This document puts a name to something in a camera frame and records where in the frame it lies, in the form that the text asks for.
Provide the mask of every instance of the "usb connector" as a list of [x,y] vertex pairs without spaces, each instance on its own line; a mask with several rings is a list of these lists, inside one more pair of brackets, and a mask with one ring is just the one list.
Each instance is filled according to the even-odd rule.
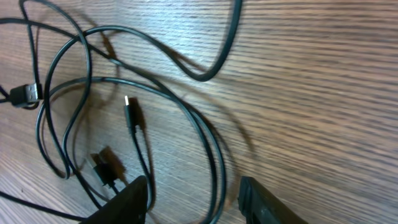
[[118,176],[112,167],[107,162],[102,160],[99,154],[90,154],[88,162],[97,173],[99,179],[103,183],[103,186],[108,184],[110,187],[114,187],[114,181],[118,178]]
[[23,85],[10,91],[9,101],[15,107],[25,107],[42,99],[40,84]]
[[136,126],[138,125],[136,105],[138,104],[137,99],[124,97],[126,105],[124,106],[124,115],[126,117],[127,128],[130,134],[135,134],[137,132]]

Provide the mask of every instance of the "wooden table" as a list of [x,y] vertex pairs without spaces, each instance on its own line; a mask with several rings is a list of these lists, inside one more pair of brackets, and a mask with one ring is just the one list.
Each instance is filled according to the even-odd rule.
[[[15,0],[0,0],[1,17],[20,17]],[[223,40],[231,1],[159,0],[55,2],[82,29],[135,27],[208,67]],[[28,2],[32,20],[73,32],[61,16]],[[241,175],[255,177],[309,223],[398,222],[398,2],[395,0],[245,1],[239,33],[222,71],[193,81],[155,47],[127,34],[110,34],[116,55],[148,69],[202,111],[230,148],[228,199],[219,223],[245,223],[236,201]],[[0,27],[0,81],[9,91],[32,83],[26,27]],[[42,80],[68,39],[39,32]],[[104,49],[100,35],[89,41]],[[138,79],[94,56],[94,75]],[[58,66],[53,84],[85,76],[81,46]],[[61,137],[82,93],[53,103]],[[124,95],[138,97],[153,154],[157,200],[148,223],[195,223],[210,198],[207,157],[173,103],[126,86],[93,85],[79,128],[68,143],[89,183],[106,197],[85,164],[108,147],[125,168],[126,182],[142,174],[123,116]],[[96,208],[75,177],[62,180],[35,142],[36,111],[0,106],[0,189],[75,215]],[[54,163],[59,156],[48,134]],[[124,184],[117,182],[122,189]],[[1,223],[74,223],[0,199]]]

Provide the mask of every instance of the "black cable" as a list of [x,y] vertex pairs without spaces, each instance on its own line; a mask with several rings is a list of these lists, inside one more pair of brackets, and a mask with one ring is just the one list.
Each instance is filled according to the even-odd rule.
[[[52,26],[48,26],[46,24],[42,24],[39,22],[34,22],[34,21],[30,21],[29,18],[27,17],[27,13],[24,9],[24,2],[26,2],[28,0],[20,0],[20,7],[21,7],[21,11],[24,15],[24,19],[16,19],[16,18],[3,18],[0,19],[0,24],[9,24],[9,23],[18,23],[18,24],[26,24],[27,25],[27,29],[28,29],[28,35],[29,35],[29,41],[30,41],[30,46],[31,46],[31,53],[32,53],[32,64],[33,64],[33,68],[34,68],[34,77],[35,77],[35,81],[38,83],[39,82],[39,78],[38,78],[38,70],[37,70],[37,56],[35,55],[35,52],[37,51],[37,49],[34,49],[34,43],[33,43],[33,35],[32,35],[32,31],[31,31],[31,26],[38,26],[41,28],[45,28],[45,29],[49,29],[55,32],[58,32],[60,34],[66,35],[71,37],[72,39],[70,41],[68,41],[61,49],[60,51],[58,51],[57,55],[55,56],[55,58],[53,59],[53,62],[50,65],[49,68],[49,72],[47,75],[47,79],[45,82],[45,88],[44,88],[44,103],[42,105],[42,107],[40,108],[39,111],[39,115],[37,118],[37,122],[36,122],[36,138],[37,138],[37,144],[39,145],[39,149],[40,152],[42,153],[44,159],[46,160],[46,162],[49,164],[49,166],[54,170],[54,172],[63,178],[69,178],[70,176],[70,171],[69,171],[69,167],[71,168],[71,170],[73,171],[73,173],[76,175],[76,177],[78,178],[78,180],[80,181],[80,184],[82,185],[82,187],[84,188],[84,190],[87,192],[87,194],[89,195],[89,197],[92,199],[92,201],[94,202],[94,204],[97,207],[100,207],[100,205],[98,204],[98,202],[96,201],[96,199],[93,197],[92,193],[90,192],[89,188],[88,188],[88,184],[86,183],[85,179],[81,176],[81,174],[75,169],[75,167],[73,166],[69,156],[68,156],[68,152],[67,152],[67,139],[68,139],[68,135],[70,130],[72,129],[72,126],[79,114],[79,112],[81,111],[83,105],[85,104],[85,101],[88,97],[88,94],[90,92],[90,86],[91,86],[91,82],[111,82],[111,83],[119,83],[119,84],[127,84],[127,85],[132,85],[132,86],[136,86],[139,88],[142,88],[144,90],[147,91],[151,91],[153,93],[156,93],[160,96],[166,97],[169,100],[174,101],[181,109],[182,111],[185,113],[185,115],[187,116],[187,118],[190,120],[190,122],[192,123],[193,127],[196,129],[202,143],[203,146],[205,148],[206,153],[208,154],[208,158],[209,158],[209,165],[210,165],[210,171],[211,171],[211,178],[212,178],[212,193],[211,193],[211,201],[210,201],[210,207],[208,210],[208,213],[206,215],[206,218],[202,221],[202,223],[215,223],[217,222],[217,220],[219,219],[222,209],[223,209],[223,205],[224,205],[224,200],[226,197],[226,171],[225,171],[225,166],[224,166],[224,162],[223,162],[223,156],[221,153],[221,149],[220,146],[218,145],[217,139],[213,133],[213,130],[211,129],[211,127],[209,127],[208,123],[206,123],[206,119],[204,118],[204,116],[202,114],[200,114],[195,108],[191,107],[189,104],[187,104],[186,102],[182,101],[181,99],[179,99],[176,95],[174,95],[166,86],[164,86],[163,84],[161,84],[161,82],[159,82],[158,80],[156,80],[155,78],[153,78],[151,75],[147,74],[146,71],[134,67],[132,65],[128,65],[116,58],[112,58],[111,56],[107,55],[106,53],[100,51],[99,49],[97,49],[96,47],[88,44],[88,42],[85,39],[85,36],[90,35],[90,34],[94,34],[96,32],[102,32],[102,31],[106,31],[106,30],[118,30],[118,31],[123,31],[123,32],[128,32],[130,34],[134,34],[137,35],[141,38],[143,38],[146,41],[149,41],[151,44],[155,45],[158,49],[160,49],[161,51],[163,51],[171,60],[173,60],[178,67],[180,67],[188,76],[192,77],[195,80],[198,81],[207,81],[211,78],[213,78],[218,71],[220,70],[220,68],[222,67],[222,65],[224,64],[228,53],[231,49],[233,40],[234,40],[234,36],[236,35],[236,31],[237,31],[237,27],[239,24],[239,17],[240,17],[240,12],[241,12],[241,7],[242,7],[242,0],[235,0],[235,4],[234,4],[234,11],[232,14],[232,18],[231,18],[231,25],[228,31],[228,35],[226,37],[225,43],[223,48],[221,49],[220,52],[220,56],[218,57],[218,59],[216,60],[216,62],[213,64],[213,66],[204,74],[196,74],[193,73],[192,71],[190,71],[180,60],[179,58],[176,56],[176,52],[174,52],[173,50],[171,50],[170,48],[168,48],[166,45],[162,44],[161,42],[155,40],[154,38],[148,36],[145,33],[142,33],[138,30],[132,29],[132,28],[128,28],[128,27],[122,27],[122,26],[102,26],[102,27],[95,27],[93,29],[87,30],[85,32],[82,32],[81,29],[79,28],[79,26],[77,25],[77,23],[65,12],[63,12],[59,7],[57,7],[56,5],[49,3],[47,1],[44,0],[31,0],[31,1],[36,1],[36,2],[40,2],[42,4],[45,4],[48,7],[51,7],[53,10],[59,12],[61,15],[63,15],[67,20],[69,20],[71,22],[71,24],[74,26],[74,28],[76,29],[76,31],[78,32],[78,35],[75,36],[71,33],[68,33],[64,30],[58,29],[56,27],[52,27]],[[54,89],[52,89],[50,91],[50,84],[51,84],[51,80],[52,80],[52,75],[53,75],[53,71],[55,70],[55,67],[57,65],[57,63],[59,62],[59,60],[61,59],[62,55],[77,41],[81,42],[83,45],[83,48],[85,50],[86,53],[86,69],[87,69],[87,76],[86,78],[81,78],[81,79],[76,79],[76,80],[71,80],[69,82],[65,82],[62,83],[61,85],[55,87]],[[130,80],[123,80],[120,78],[110,78],[110,77],[92,77],[91,71],[92,71],[92,65],[91,65],[91,54],[90,54],[90,50],[94,50],[96,53],[100,54],[101,56],[105,57],[106,59],[108,59],[109,61],[115,63],[116,65],[119,65],[121,67],[124,67],[146,79],[148,79],[149,81],[151,81],[152,83],[154,83],[155,85],[157,85],[159,87],[159,89],[155,89],[152,88],[150,86],[141,84],[141,83],[137,83],[134,81],[130,81]],[[62,141],[62,146],[60,145],[60,143],[58,142],[58,139],[56,137],[56,133],[55,133],[55,129],[53,127],[53,122],[52,122],[52,117],[51,117],[51,112],[50,112],[50,103],[49,103],[49,99],[51,97],[51,95],[53,95],[56,91],[58,91],[61,88],[65,88],[68,87],[70,85],[76,84],[76,83],[85,83],[85,91],[84,94],[79,102],[79,105],[77,106],[75,112],[73,113],[71,120],[65,130],[65,133],[63,135],[63,141]],[[30,108],[35,108],[37,107],[38,104],[31,106]],[[43,147],[42,147],[42,143],[40,140],[40,123],[41,123],[41,119],[42,119],[42,115],[44,113],[44,111],[46,112],[46,118],[48,121],[48,126],[49,126],[49,130],[50,130],[50,135],[53,138],[53,141],[55,143],[55,147],[58,150],[58,153],[60,154],[60,157],[64,163],[65,166],[65,173],[66,175],[63,175],[62,172],[57,169],[54,164],[51,162],[51,160],[48,158],[47,154],[45,153]],[[215,151],[217,153],[218,159],[220,160],[220,172],[221,172],[221,195],[220,195],[220,202],[216,208],[216,199],[217,199],[217,173],[216,173],[216,167],[215,167],[215,161],[213,158],[213,153],[211,151],[210,148],[210,144],[206,138],[206,135],[204,134],[203,130],[205,130],[205,132],[207,132],[208,137],[210,137],[214,147],[215,147]],[[144,169],[144,173],[146,173],[146,176],[148,178],[148,176],[150,176],[151,174],[149,172],[145,172],[145,168],[146,171],[148,171],[148,168],[142,158],[142,154],[141,151],[139,149],[139,145],[136,142],[136,138],[133,137],[133,142],[134,145],[136,147],[136,151],[139,155],[140,158],[140,162],[143,166]],[[153,201],[150,199],[149,200],[149,204],[153,204]]]
[[0,86],[0,93],[4,96],[4,99],[0,99],[0,103],[8,102],[8,98],[10,97],[8,93]]
[[51,208],[46,208],[46,207],[43,207],[43,206],[40,206],[40,205],[36,205],[34,203],[30,203],[30,202],[27,202],[25,200],[21,200],[19,198],[10,196],[10,195],[2,192],[2,191],[0,191],[0,197],[4,197],[5,199],[8,199],[8,200],[11,200],[13,202],[19,203],[21,205],[25,205],[25,206],[28,206],[30,208],[34,208],[34,209],[37,209],[39,211],[47,212],[49,214],[56,215],[56,216],[59,216],[59,217],[62,217],[62,218],[68,218],[68,219],[76,220],[76,221],[79,221],[79,222],[83,221],[85,219],[85,218],[82,218],[82,217],[77,217],[77,216],[74,216],[74,215],[69,215],[69,214],[66,214],[66,213],[63,213],[63,212],[52,210]]
[[115,194],[118,194],[118,193],[119,193],[119,190],[116,188],[115,185],[111,185],[111,188],[112,188],[112,190],[113,190],[113,192],[114,192]]
[[153,178],[152,174],[149,172],[149,168],[147,167],[144,157],[142,156],[142,152],[139,148],[137,136],[135,134],[131,134],[132,142],[134,145],[134,148],[136,149],[137,156],[139,159],[139,162],[141,164],[142,170],[144,171],[144,175],[147,178],[148,181],[148,202],[147,202],[147,209],[150,210],[153,206],[155,201],[153,200],[154,196],[154,183],[153,183]]

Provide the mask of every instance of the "cable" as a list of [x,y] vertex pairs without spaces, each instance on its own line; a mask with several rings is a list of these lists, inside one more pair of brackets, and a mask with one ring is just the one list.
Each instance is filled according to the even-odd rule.
[[111,188],[115,194],[119,193],[119,190],[115,187],[115,185],[111,185]]
[[139,159],[139,162],[141,164],[142,170],[144,170],[144,175],[145,175],[145,177],[147,178],[147,181],[148,181],[149,192],[148,192],[147,208],[149,210],[149,209],[151,209],[154,206],[154,203],[155,203],[155,201],[153,200],[154,192],[155,192],[154,183],[152,182],[153,178],[152,178],[152,174],[149,172],[149,169],[148,169],[148,167],[147,167],[147,165],[145,163],[145,160],[144,160],[144,157],[142,156],[141,150],[139,149],[139,144],[138,144],[136,135],[135,134],[131,134],[131,138],[132,138],[132,142],[133,142],[134,148],[137,151],[138,159]]
[[[94,27],[90,30],[86,30],[86,31],[82,31],[79,26],[77,25],[77,23],[68,15],[66,14],[66,12],[62,11],[59,7],[57,7],[56,5],[49,3],[45,0],[31,0],[31,1],[35,1],[35,2],[39,2],[42,3],[50,8],[52,8],[53,10],[57,11],[58,13],[60,13],[63,17],[65,17],[68,21],[70,21],[70,23],[72,24],[72,26],[75,28],[75,30],[77,31],[78,35],[73,35],[69,32],[66,32],[64,30],[58,29],[56,27],[52,27],[52,26],[48,26],[47,24],[43,24],[43,23],[39,23],[39,22],[34,22],[34,21],[30,21],[27,13],[24,9],[24,3],[28,1],[28,0],[20,0],[19,1],[19,5],[21,7],[21,11],[22,14],[24,16],[24,19],[18,19],[18,18],[2,18],[0,19],[0,24],[10,24],[10,23],[15,23],[15,24],[26,24],[27,25],[27,30],[28,30],[28,36],[29,36],[29,42],[30,42],[30,49],[31,49],[31,54],[32,54],[32,66],[33,66],[33,71],[34,71],[34,79],[36,83],[39,83],[39,73],[37,70],[37,49],[34,48],[34,43],[33,43],[33,35],[32,35],[32,31],[31,31],[31,26],[38,26],[44,29],[49,29],[52,30],[54,32],[57,32],[59,34],[63,34],[66,35],[70,38],[72,38],[71,40],[69,40],[56,54],[55,58],[53,59],[52,63],[50,64],[50,68],[47,74],[47,78],[46,78],[46,82],[45,82],[45,88],[44,88],[44,103],[42,104],[42,106],[40,107],[39,110],[39,114],[37,117],[37,122],[36,122],[36,139],[37,139],[37,144],[39,146],[39,150],[40,153],[42,153],[43,158],[45,159],[45,161],[49,164],[50,168],[53,169],[53,171],[62,178],[69,178],[70,177],[70,170],[69,168],[71,168],[72,172],[76,175],[76,177],[78,178],[80,184],[82,185],[82,187],[84,188],[84,190],[86,191],[86,193],[88,194],[88,196],[90,197],[90,199],[93,201],[93,203],[100,208],[101,205],[96,201],[96,199],[94,198],[93,194],[90,191],[90,188],[88,187],[87,182],[85,181],[85,179],[81,176],[81,174],[75,169],[74,165],[71,162],[71,159],[69,158],[68,152],[67,152],[67,139],[68,139],[68,135],[70,133],[70,130],[72,129],[73,124],[76,121],[76,118],[79,114],[79,112],[81,111],[82,107],[84,106],[86,99],[88,97],[88,94],[90,93],[90,86],[91,86],[91,82],[94,83],[98,83],[98,82],[111,82],[111,83],[117,83],[117,84],[125,84],[125,85],[131,85],[131,86],[136,86],[139,88],[142,88],[144,90],[150,91],[152,93],[158,94],[160,96],[165,97],[168,100],[172,100],[174,101],[179,107],[180,109],[185,113],[185,115],[187,116],[188,120],[191,122],[192,126],[194,127],[194,129],[197,131],[198,136],[201,140],[201,142],[203,143],[203,147],[205,148],[205,151],[208,155],[208,160],[209,160],[209,165],[210,165],[210,172],[211,172],[211,188],[212,188],[212,192],[211,192],[211,200],[210,200],[210,207],[208,209],[208,212],[206,214],[205,219],[202,221],[202,223],[215,223],[217,222],[217,220],[219,219],[222,209],[223,209],[223,205],[224,205],[224,201],[225,201],[225,197],[226,197],[226,171],[225,171],[225,165],[224,165],[224,161],[223,161],[223,156],[222,156],[222,152],[220,149],[220,146],[218,144],[216,135],[214,133],[214,129],[211,128],[210,124],[208,123],[208,121],[205,119],[205,117],[200,114],[195,108],[193,108],[192,106],[190,106],[188,103],[184,102],[183,100],[181,100],[180,98],[178,98],[176,95],[174,95],[166,86],[164,86],[161,82],[159,82],[158,80],[156,80],[153,76],[151,76],[150,74],[148,74],[145,70],[138,68],[138,67],[134,67],[132,65],[128,65],[116,58],[112,58],[111,56],[107,55],[106,53],[100,51],[99,49],[97,49],[96,47],[90,45],[87,40],[86,40],[86,36],[97,33],[97,32],[102,32],[102,31],[106,31],[106,30],[118,30],[118,31],[122,31],[122,32],[127,32],[133,35],[136,35],[148,42],[150,42],[151,44],[153,44],[154,46],[156,46],[159,50],[163,51],[181,70],[183,70],[189,77],[193,78],[194,80],[198,80],[201,82],[207,81],[211,78],[213,78],[218,71],[221,69],[222,65],[224,64],[229,51],[231,50],[231,46],[234,40],[234,37],[236,35],[236,31],[238,28],[238,24],[239,24],[239,17],[240,17],[240,12],[241,12],[241,8],[242,8],[242,0],[235,0],[234,2],[234,10],[231,16],[231,25],[229,27],[229,31],[228,31],[228,35],[226,36],[226,40],[224,43],[224,46],[221,49],[220,52],[220,56],[218,57],[218,59],[215,61],[215,63],[213,64],[213,66],[204,74],[196,74],[194,72],[192,72],[191,70],[189,70],[181,61],[180,58],[177,57],[177,53],[175,51],[173,51],[172,49],[168,48],[166,45],[164,45],[163,43],[159,42],[158,40],[150,37],[149,35],[142,33],[138,30],[132,29],[132,28],[128,28],[128,27],[123,27],[123,26],[101,26],[101,27]],[[64,53],[76,42],[81,42],[81,44],[83,45],[83,49],[85,51],[85,55],[86,55],[86,78],[81,78],[81,79],[76,79],[76,80],[71,80],[65,83],[62,83],[59,86],[56,86],[55,88],[50,90],[50,84],[52,81],[52,75],[53,72],[55,70],[55,67],[57,66],[59,60],[61,59],[61,57],[64,55]],[[159,89],[153,88],[151,86],[147,86],[138,82],[134,82],[131,80],[125,80],[125,79],[121,79],[121,78],[111,78],[111,77],[93,77],[92,76],[92,62],[91,62],[91,53],[90,51],[94,50],[96,53],[100,54],[101,56],[103,56],[104,58],[108,59],[110,62],[113,62],[114,64],[121,66],[125,69],[128,69],[136,74],[138,74],[139,76],[148,79],[149,81],[151,81],[153,84],[157,85],[159,87]],[[51,110],[50,110],[50,97],[57,91],[59,91],[61,88],[66,88],[69,87],[71,85],[77,84],[77,83],[85,83],[85,90],[83,93],[83,96],[75,110],[75,112],[73,113],[70,122],[64,132],[63,135],[63,140],[62,140],[62,145],[59,143],[56,133],[55,133],[55,128],[53,126],[53,122],[52,122],[52,116],[51,116]],[[31,109],[31,108],[36,108],[38,107],[38,103],[30,106],[29,108],[26,109]],[[56,149],[58,150],[58,153],[60,154],[60,157],[63,161],[63,164],[65,166],[65,175],[62,174],[62,172],[56,168],[54,166],[54,164],[51,162],[51,160],[48,158],[47,154],[44,151],[43,145],[42,145],[42,141],[41,141],[41,137],[40,137],[40,124],[42,121],[42,116],[44,114],[45,111],[45,117],[47,118],[47,124],[50,130],[50,135],[53,138],[54,144]],[[217,188],[218,188],[218,184],[217,184],[217,170],[216,170],[216,166],[215,166],[215,160],[213,157],[213,153],[211,151],[211,147],[210,147],[210,143],[207,140],[206,134],[207,136],[211,139],[212,144],[215,147],[215,151],[216,151],[216,155],[218,156],[219,159],[219,164],[220,164],[220,173],[221,173],[221,193],[220,193],[220,199],[219,199],[219,203],[217,206]],[[134,143],[134,147],[136,148],[136,152],[139,155],[139,160],[140,163],[142,165],[142,168],[144,169],[144,173],[146,175],[146,177],[149,180],[152,180],[152,174],[149,173],[149,170],[143,160],[142,154],[141,154],[141,150],[139,149],[139,145],[137,142],[137,139],[135,137],[135,135],[132,135],[132,140]],[[152,200],[152,194],[154,193],[153,191],[153,187],[154,187],[154,183],[152,183],[152,181],[148,181],[149,184],[149,203],[148,203],[148,209],[150,209],[153,206],[154,201]],[[113,186],[113,190],[115,191],[115,193],[118,191],[114,186]],[[23,200],[13,200],[15,202],[18,203],[22,203],[24,205],[27,206],[31,206],[31,204],[29,204],[29,202],[23,201]]]
[[0,86],[0,93],[4,96],[4,99],[0,99],[0,103],[8,102],[8,98],[10,97],[8,93]]
[[43,207],[43,206],[40,206],[40,205],[36,205],[34,203],[30,203],[30,202],[27,202],[25,200],[21,200],[19,198],[10,196],[10,195],[2,192],[2,191],[0,191],[0,196],[4,197],[5,199],[11,200],[13,202],[19,203],[21,205],[25,205],[25,206],[28,206],[30,208],[34,208],[34,209],[37,209],[39,211],[47,212],[49,214],[56,215],[56,216],[59,216],[59,217],[62,217],[62,218],[68,218],[68,219],[76,220],[76,221],[79,221],[79,222],[83,221],[85,219],[85,218],[82,218],[82,217],[77,217],[77,216],[74,216],[74,215],[69,215],[69,214],[66,214],[66,213],[63,213],[63,212],[52,210],[51,208],[46,208],[46,207]]

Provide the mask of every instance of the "usb plug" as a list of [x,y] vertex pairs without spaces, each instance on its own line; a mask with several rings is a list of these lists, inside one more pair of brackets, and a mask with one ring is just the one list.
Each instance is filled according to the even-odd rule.
[[124,115],[126,117],[127,128],[129,129],[130,134],[135,134],[137,132],[136,126],[138,125],[137,120],[137,99],[129,98],[125,96],[126,105],[124,106]]
[[42,99],[40,84],[22,85],[10,91],[9,101],[15,107],[25,107]]

